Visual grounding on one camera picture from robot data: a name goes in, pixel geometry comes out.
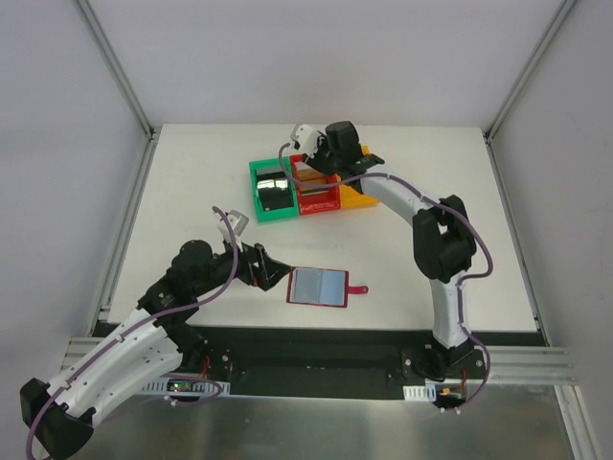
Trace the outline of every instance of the gray wall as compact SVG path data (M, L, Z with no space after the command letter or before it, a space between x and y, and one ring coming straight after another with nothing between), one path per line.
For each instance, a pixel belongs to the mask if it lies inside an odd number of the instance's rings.
M144 137L69 1L0 2L0 446L88 311Z
M494 142L537 302L613 458L613 2L585 0Z
M488 127L561 0L92 0L152 122Z

